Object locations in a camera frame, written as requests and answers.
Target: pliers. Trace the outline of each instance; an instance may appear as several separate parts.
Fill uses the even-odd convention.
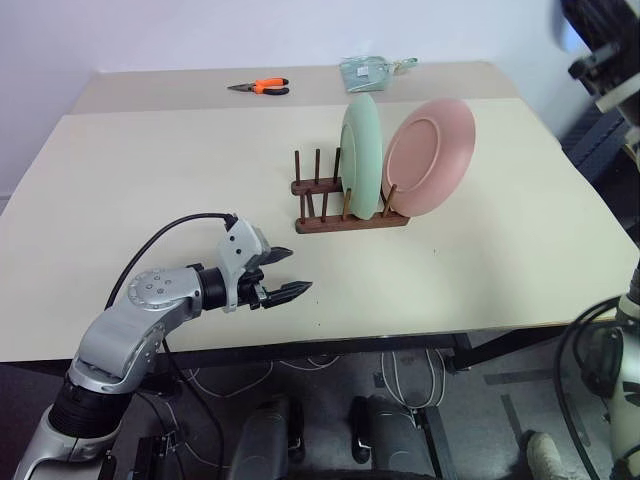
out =
[[[265,95],[286,95],[289,93],[287,87],[289,80],[286,78],[266,78],[264,80],[256,80],[254,83],[241,83],[240,85],[231,85],[227,87],[229,90],[237,90],[239,92],[264,93]]]

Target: white table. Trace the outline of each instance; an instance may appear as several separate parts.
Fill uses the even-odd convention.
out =
[[[419,68],[377,97],[383,97],[385,141],[421,103],[398,101],[403,85],[411,84],[415,96],[416,85],[429,78],[467,100],[476,119],[476,151],[456,192],[406,227],[314,235],[293,228],[293,150],[301,150],[303,177],[311,177],[313,150],[320,147],[322,174],[330,175],[329,155],[349,98],[335,85],[326,104],[292,94],[287,105],[237,96],[223,86],[275,73],[294,77],[293,92],[302,83],[312,95],[300,78],[313,82],[317,75],[304,69],[299,77],[295,69],[216,72],[227,79],[215,84],[216,95],[233,95],[242,105],[213,108],[216,100],[209,99],[207,108],[180,109],[172,100],[154,109],[152,97],[162,98],[162,88],[149,93],[153,88],[141,87],[142,74],[131,74],[128,83],[114,77],[120,82],[115,91],[138,89],[148,103],[124,102],[106,112],[114,88],[104,87],[109,93],[100,100],[90,85],[0,216],[0,305],[7,325],[0,361],[70,358],[142,243],[169,221],[200,211],[236,212],[261,227],[272,245],[295,251],[264,268],[267,286],[291,280],[314,285],[278,308],[206,312],[169,336],[177,351],[558,325],[626,291],[637,249],[556,139],[515,90],[501,94],[486,72],[483,90],[472,75],[455,75],[455,68]],[[166,74],[147,75],[147,85],[155,85],[153,75]],[[189,75],[192,83],[197,77],[195,83],[206,84],[207,73]],[[458,83],[452,87],[447,75]],[[473,95],[465,95],[465,85]],[[135,270],[213,266],[222,231],[215,221],[181,226]]]

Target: wooden dish rack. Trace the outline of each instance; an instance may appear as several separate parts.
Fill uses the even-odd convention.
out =
[[[338,177],[340,165],[340,147],[336,148],[332,178],[320,178],[320,149],[316,148],[315,177],[310,180],[300,179],[300,151],[294,152],[296,179],[291,182],[291,193],[300,199],[300,218],[296,220],[298,233],[342,232],[346,230],[362,230],[366,228],[402,227],[409,223],[409,217],[391,210],[391,200],[397,185],[391,187],[389,198],[385,198],[380,189],[380,196],[384,204],[381,212],[373,214],[369,220],[363,220],[349,213],[351,189],[343,190],[342,179]],[[327,215],[327,203],[330,193],[344,195],[341,215]],[[322,195],[322,214],[316,216],[313,206],[313,195]]]

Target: wooden peg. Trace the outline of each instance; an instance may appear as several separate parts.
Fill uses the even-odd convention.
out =
[[[344,194],[344,206],[342,207],[342,220],[346,220],[347,215],[349,215],[350,203],[351,203],[351,189],[347,188],[347,193]]]
[[[300,185],[300,152],[295,151],[296,157],[296,185]]]
[[[389,198],[387,198],[384,202],[384,210],[382,211],[382,216],[386,217],[389,213],[389,209],[391,208],[391,200],[393,200],[393,196],[396,194],[396,189],[398,185],[395,183],[391,186],[391,191],[389,192]]]
[[[315,217],[316,211],[313,208],[313,195],[311,195],[311,190],[307,190],[307,203],[309,204],[309,217]]]
[[[333,183],[338,181],[338,166],[340,165],[340,147],[336,148],[336,161],[333,164]]]
[[[300,223],[304,224],[304,195],[300,195]]]
[[[322,223],[327,221],[327,202],[329,200],[329,193],[328,192],[324,192],[324,195],[322,195]]]
[[[320,149],[316,148],[316,176],[313,178],[316,185],[320,181]]]

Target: gray floor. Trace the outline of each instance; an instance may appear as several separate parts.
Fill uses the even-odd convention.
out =
[[[495,333],[480,332],[471,339],[477,344],[494,336]],[[560,416],[550,380],[554,346],[555,342],[549,342],[447,376],[446,397],[440,412],[459,478],[530,478],[518,446],[521,433],[528,429],[551,433],[568,470],[584,473]],[[417,400],[429,385],[424,352],[401,352],[398,359],[402,386],[409,397]],[[233,367],[234,372],[228,367],[207,369],[198,378],[210,389],[229,392],[260,378],[268,367],[268,364]],[[384,388],[377,386],[379,372],[380,356],[375,353],[344,356],[330,368],[317,372],[301,372],[276,364],[271,376],[258,387],[233,399],[210,399],[224,425],[228,459],[243,419],[263,399],[285,392],[300,398],[305,408],[307,457],[296,468],[370,468],[356,464],[351,458],[346,416],[354,395],[387,395]],[[607,478],[611,461],[608,427],[602,419],[604,406],[584,389],[572,362],[567,361],[564,374],[583,440],[589,445],[589,454],[600,476]],[[0,366],[0,429],[5,433],[0,436],[0,478],[10,478],[42,410],[52,402],[59,385],[58,379],[47,375]],[[172,404],[191,444],[202,457],[213,460],[215,435],[198,406],[188,394],[172,400]],[[162,402],[157,405],[169,423],[168,410]],[[159,427],[152,412],[135,399],[115,448],[120,465],[118,479],[126,478],[138,437],[157,432]],[[183,450],[181,456],[190,479],[213,478],[211,467],[197,462],[187,451]]]

